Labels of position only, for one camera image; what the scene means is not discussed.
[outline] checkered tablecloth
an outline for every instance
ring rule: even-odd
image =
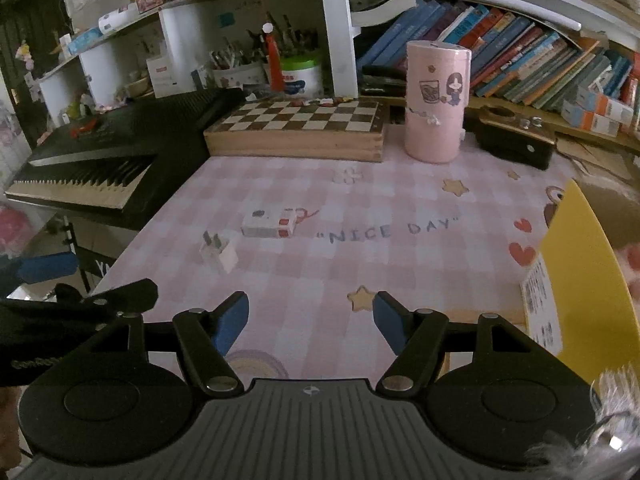
[[[555,155],[542,172],[498,160],[469,135],[452,163],[436,166],[409,158],[401,136],[402,126],[388,127],[381,164],[210,158],[133,240],[98,292],[151,278],[159,299],[145,320],[158,321],[244,290],[249,322],[231,354],[249,375],[268,368],[294,379],[368,377],[375,384],[391,364],[372,313],[352,312],[347,294],[361,285],[455,320],[498,312],[522,322],[521,264],[546,232],[547,187],[563,187],[571,164]],[[280,204],[302,220],[293,238],[239,234],[247,213]],[[238,233],[239,263],[230,274],[203,263],[205,229]]]

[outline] tissue box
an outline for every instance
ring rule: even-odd
[[[256,210],[242,220],[242,234],[255,238],[289,238],[297,218],[293,209]]]
[[[607,137],[615,137],[620,129],[620,123],[612,119],[595,114],[579,105],[564,101],[562,106],[562,118],[574,128],[589,130]]]
[[[602,117],[616,121],[617,123],[629,126],[634,116],[631,106],[625,105],[599,92],[594,92],[588,88],[578,88],[578,96],[575,100],[587,111],[593,112]]]
[[[85,49],[88,49],[92,44],[98,41],[102,37],[102,33],[100,28],[94,27],[86,30],[82,34],[79,34],[78,37],[73,38],[71,43],[69,43],[69,54],[75,56],[79,52],[82,52]]]

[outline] metal pivot screw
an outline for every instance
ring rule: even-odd
[[[404,375],[391,375],[382,379],[382,387],[390,392],[406,392],[414,387],[414,382]]]
[[[238,387],[238,381],[233,377],[219,376],[210,378],[207,381],[207,388],[216,393],[227,393],[235,390]]]

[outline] star pattern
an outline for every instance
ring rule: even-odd
[[[457,197],[463,196],[465,193],[468,193],[469,190],[462,184],[461,180],[443,180],[444,185],[442,186],[442,190],[447,193],[453,193]]]
[[[373,298],[375,297],[376,293],[367,290],[364,285],[359,286],[356,292],[347,294],[347,300],[351,301],[351,310],[354,312],[361,310],[373,312]]]

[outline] white box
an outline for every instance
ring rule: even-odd
[[[171,62],[167,56],[153,57],[146,60],[151,84],[157,98],[179,94],[178,83],[174,79]]]
[[[256,210],[242,220],[242,234],[255,238],[289,238],[296,228],[294,209]]]

